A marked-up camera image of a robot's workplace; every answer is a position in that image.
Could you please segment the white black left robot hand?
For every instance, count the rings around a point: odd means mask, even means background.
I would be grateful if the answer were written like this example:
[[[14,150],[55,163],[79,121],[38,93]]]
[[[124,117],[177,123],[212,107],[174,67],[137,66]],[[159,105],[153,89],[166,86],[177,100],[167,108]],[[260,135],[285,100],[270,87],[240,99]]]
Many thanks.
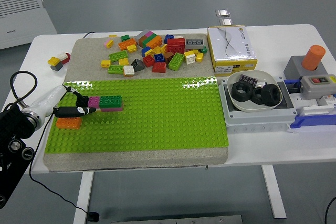
[[[80,105],[63,106],[56,108],[59,101],[70,92],[77,96]],[[23,114],[32,122],[35,130],[42,127],[45,118],[54,114],[57,118],[76,118],[96,112],[96,108],[88,107],[88,99],[85,99],[77,90],[70,86],[60,85],[36,100],[31,106],[23,109]]]

